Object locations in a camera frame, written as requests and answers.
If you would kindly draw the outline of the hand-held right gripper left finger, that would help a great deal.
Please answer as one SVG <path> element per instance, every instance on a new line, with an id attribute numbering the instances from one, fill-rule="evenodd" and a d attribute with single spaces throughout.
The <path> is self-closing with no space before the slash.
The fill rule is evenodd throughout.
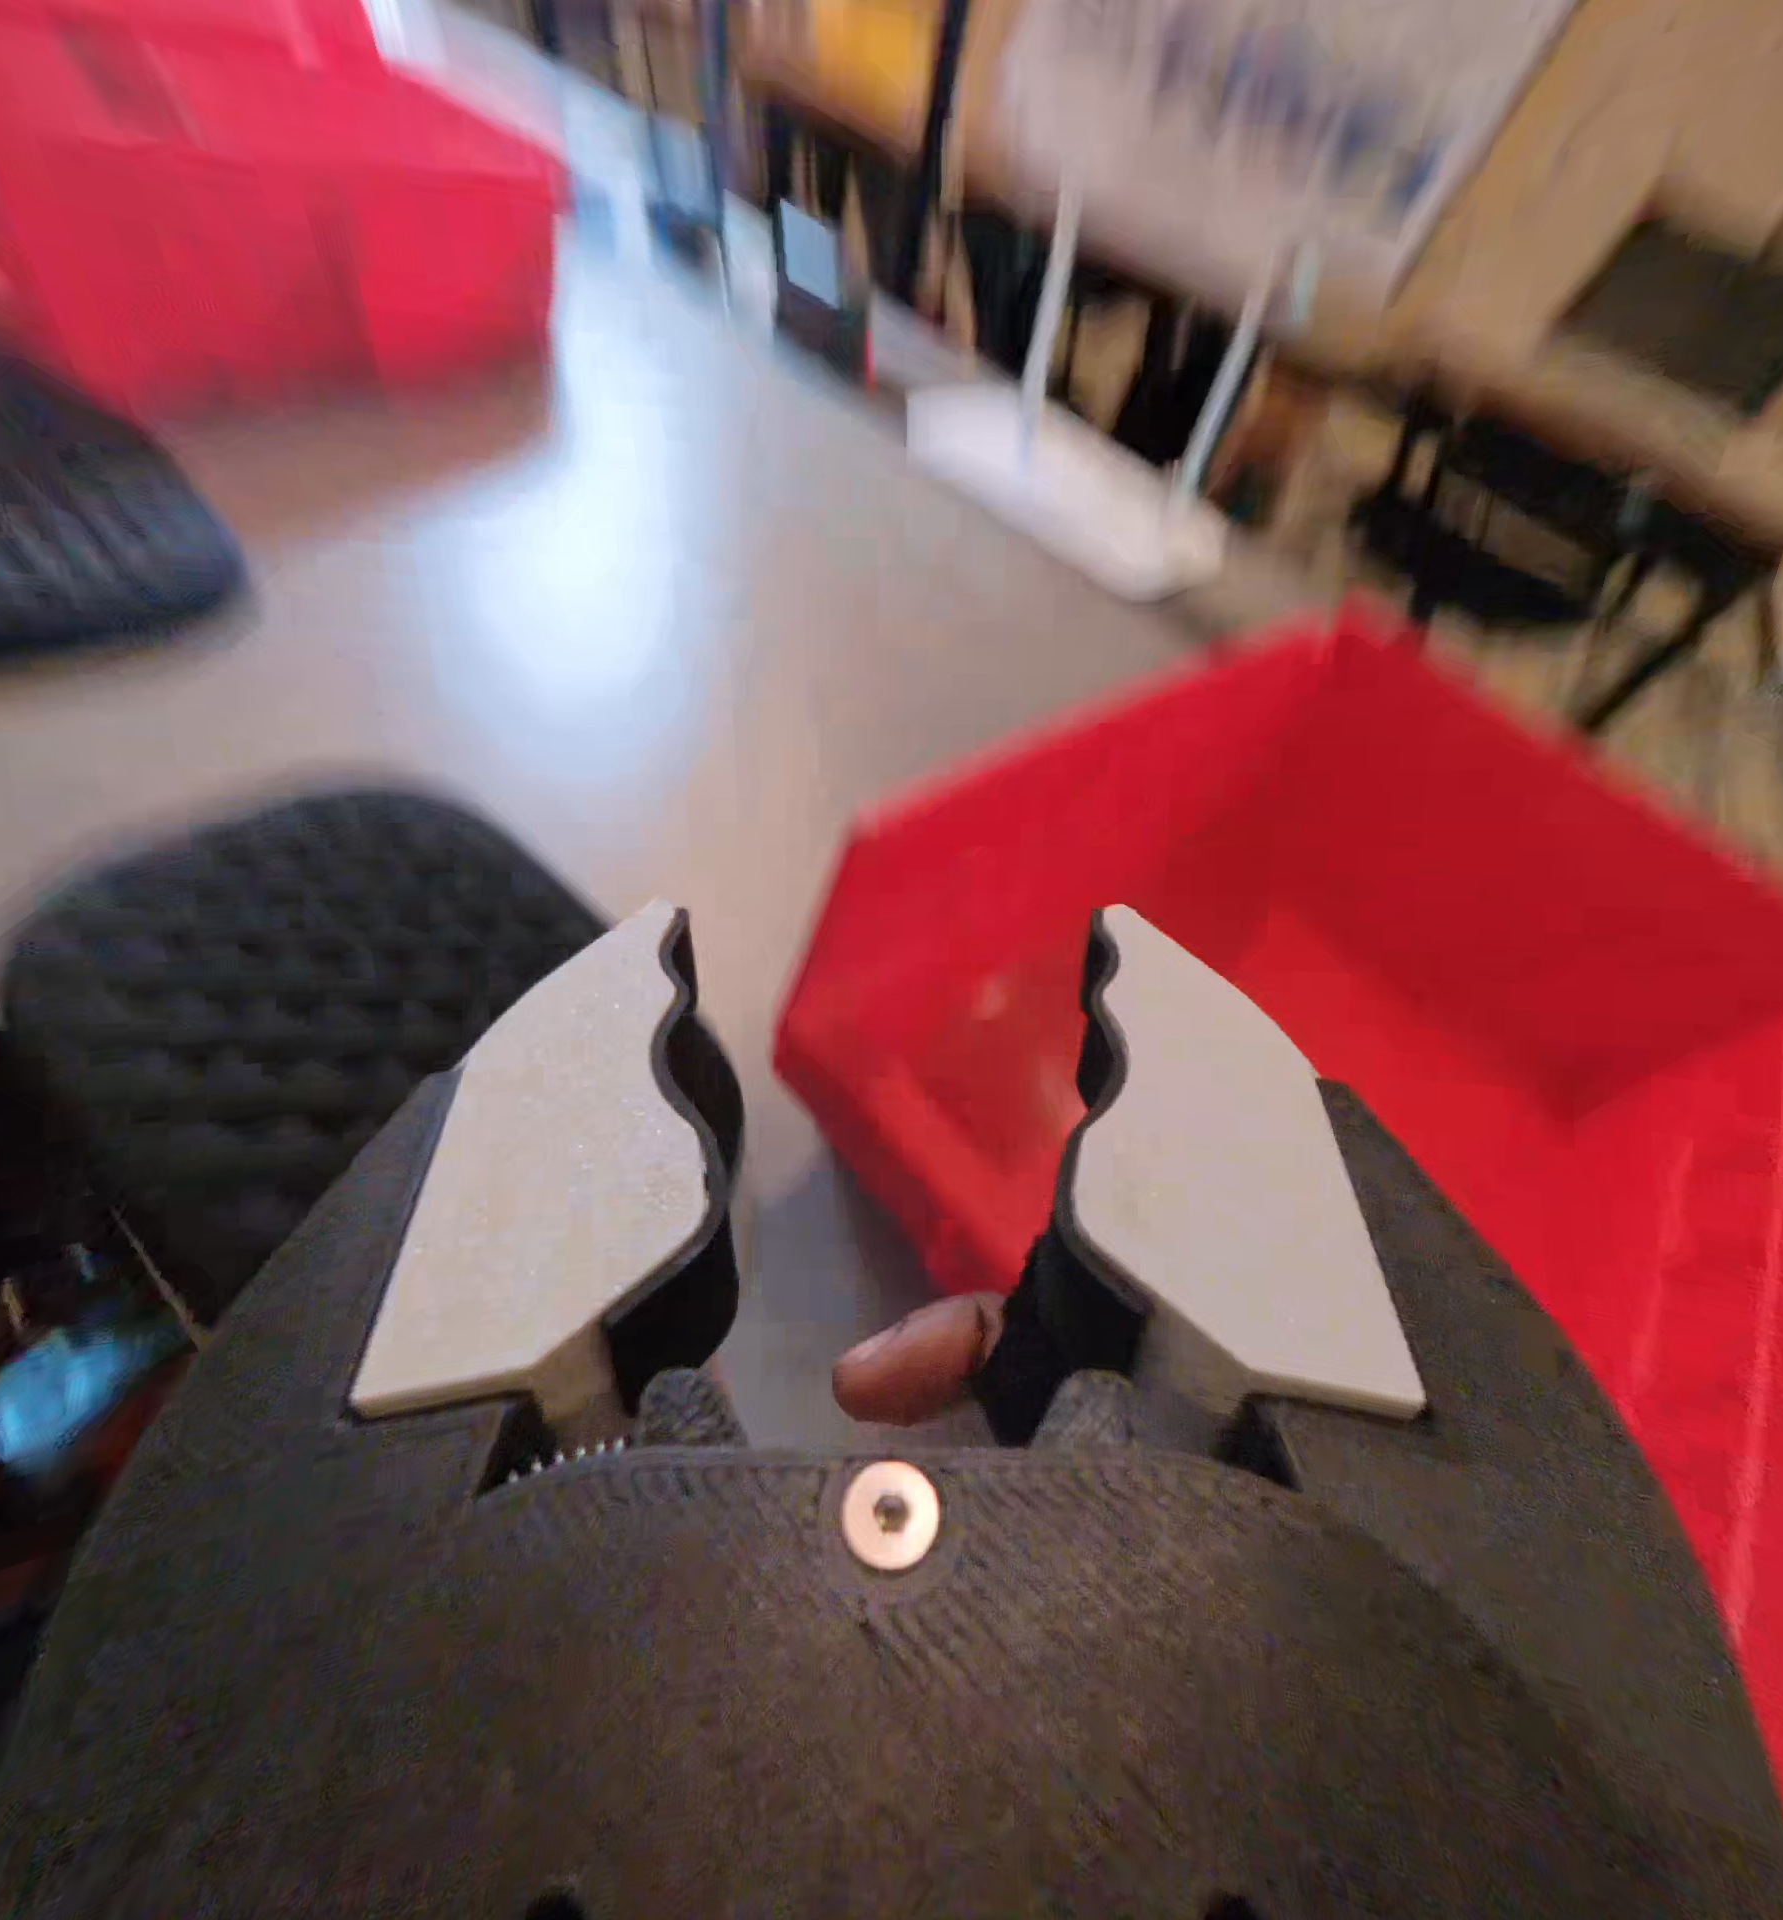
<path id="1" fill-rule="evenodd" d="M 651 899 L 470 1046 L 349 1406 L 528 1400 L 566 1448 L 621 1438 L 739 1307 L 733 1068 L 695 1014 L 685 910 Z"/>

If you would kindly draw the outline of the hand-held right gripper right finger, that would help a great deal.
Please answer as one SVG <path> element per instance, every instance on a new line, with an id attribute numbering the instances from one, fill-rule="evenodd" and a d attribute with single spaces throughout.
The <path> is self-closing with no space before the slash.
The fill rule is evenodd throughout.
<path id="1" fill-rule="evenodd" d="M 1295 1404 L 1404 1432 L 1428 1387 L 1310 1059 L 1125 903 L 1090 922 L 1078 1119 L 981 1367 L 999 1444 L 1104 1375 L 1212 1433 Z"/>

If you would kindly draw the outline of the red plastic bin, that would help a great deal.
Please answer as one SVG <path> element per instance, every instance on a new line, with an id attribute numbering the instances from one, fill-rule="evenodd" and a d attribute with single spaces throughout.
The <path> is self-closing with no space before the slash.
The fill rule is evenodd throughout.
<path id="1" fill-rule="evenodd" d="M 1364 609 L 861 815 L 773 1068 L 943 1289 L 1013 1286 L 1125 903 L 1354 1089 L 1663 1481 L 1783 1789 L 1783 892 Z"/>
<path id="2" fill-rule="evenodd" d="M 562 105 L 456 5 L 0 3 L 0 332 L 138 419 L 537 361 Z"/>

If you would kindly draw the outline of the person's right hand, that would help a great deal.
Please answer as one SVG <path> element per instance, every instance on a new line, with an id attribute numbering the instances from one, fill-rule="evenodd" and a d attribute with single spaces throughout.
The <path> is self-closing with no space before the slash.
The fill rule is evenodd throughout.
<path id="1" fill-rule="evenodd" d="M 1004 1329 L 1007 1297 L 954 1294 L 907 1310 L 832 1365 L 836 1406 L 858 1423 L 918 1427 L 961 1404 Z"/>

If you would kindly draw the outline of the black mesh pad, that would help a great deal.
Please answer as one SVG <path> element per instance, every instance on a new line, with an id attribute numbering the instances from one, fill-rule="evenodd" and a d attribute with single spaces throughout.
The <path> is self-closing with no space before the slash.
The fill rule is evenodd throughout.
<path id="1" fill-rule="evenodd" d="M 607 928 L 464 805 L 318 790 L 65 882 L 0 952 L 0 1021 L 209 1329 L 398 1106 Z"/>

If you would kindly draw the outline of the instruction poster board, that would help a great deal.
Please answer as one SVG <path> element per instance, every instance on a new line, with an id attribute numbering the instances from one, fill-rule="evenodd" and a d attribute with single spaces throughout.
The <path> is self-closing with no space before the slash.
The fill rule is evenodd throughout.
<path id="1" fill-rule="evenodd" d="M 1100 264 L 1216 308 L 1266 286 L 1274 331 L 1364 363 L 1574 13 L 981 5 L 956 183 L 1031 222 L 1071 192 Z"/>

